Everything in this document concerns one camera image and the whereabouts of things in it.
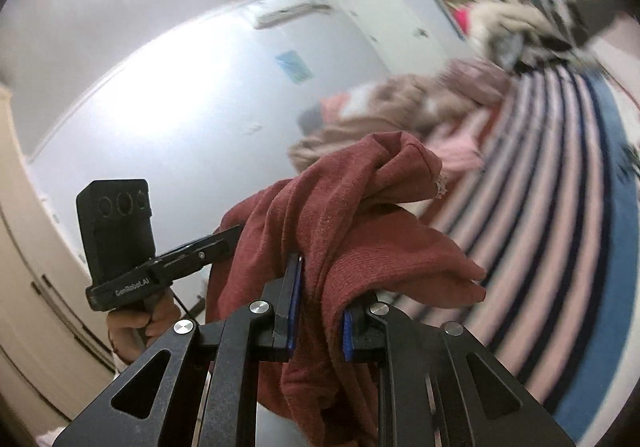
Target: black handheld device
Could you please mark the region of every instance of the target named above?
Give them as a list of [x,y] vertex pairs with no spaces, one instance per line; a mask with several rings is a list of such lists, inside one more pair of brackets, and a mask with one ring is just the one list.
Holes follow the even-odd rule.
[[86,289],[95,311],[151,311],[176,279],[232,257],[237,225],[156,256],[146,180],[96,180],[76,198],[82,245],[92,278]]

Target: triangular cutout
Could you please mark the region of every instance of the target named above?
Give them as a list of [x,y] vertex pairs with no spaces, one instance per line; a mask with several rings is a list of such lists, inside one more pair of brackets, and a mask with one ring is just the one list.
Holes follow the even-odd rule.
[[484,415],[489,420],[515,413],[522,406],[518,398],[475,353],[466,356],[474,377]]
[[111,406],[118,411],[145,419],[151,413],[160,382],[169,364],[171,353],[159,351],[140,371],[111,399]]

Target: silver screw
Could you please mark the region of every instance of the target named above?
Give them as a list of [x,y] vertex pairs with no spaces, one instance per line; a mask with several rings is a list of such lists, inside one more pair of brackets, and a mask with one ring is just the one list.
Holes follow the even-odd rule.
[[465,329],[462,327],[462,324],[458,324],[457,322],[448,322],[444,325],[444,331],[449,335],[453,335],[454,337],[459,337],[462,335],[462,332]]
[[373,313],[373,315],[386,315],[389,313],[389,306],[383,302],[374,302],[369,306],[369,311]]
[[182,319],[174,324],[174,332],[178,335],[186,335],[193,330],[193,321],[189,319]]
[[252,313],[267,313],[269,311],[269,303],[267,301],[254,301],[249,306]]

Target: ceiling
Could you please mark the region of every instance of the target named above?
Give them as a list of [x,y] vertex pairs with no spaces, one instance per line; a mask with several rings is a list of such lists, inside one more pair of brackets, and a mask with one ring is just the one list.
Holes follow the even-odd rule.
[[0,80],[13,92],[18,137],[31,155],[106,72],[145,43],[239,0],[7,0]]

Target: pile of clothes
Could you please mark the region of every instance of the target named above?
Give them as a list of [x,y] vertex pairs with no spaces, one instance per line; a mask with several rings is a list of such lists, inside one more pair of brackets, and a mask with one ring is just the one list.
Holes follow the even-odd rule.
[[[320,157],[376,132],[407,131],[424,142],[441,123],[500,103],[511,87],[506,72],[476,59],[451,61],[437,77],[398,75],[357,88],[353,94],[341,93],[322,101],[315,115],[307,112],[301,117],[306,136],[290,147],[289,159],[302,172]],[[445,176],[482,165],[476,142],[464,132],[431,139],[428,148],[443,161]]]

